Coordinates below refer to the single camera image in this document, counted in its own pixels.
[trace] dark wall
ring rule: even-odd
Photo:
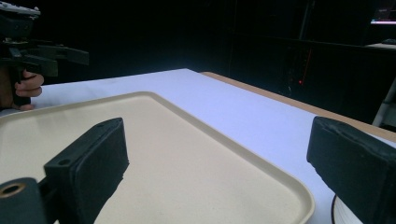
[[[90,53],[89,66],[60,62],[59,77],[46,84],[190,68],[371,123],[394,76],[394,55],[349,46],[396,34],[369,24],[379,1],[14,2],[40,8],[33,38]]]
[[[46,83],[127,76],[188,67],[223,73],[225,1],[35,1],[32,38],[90,53],[91,65],[60,62]]]

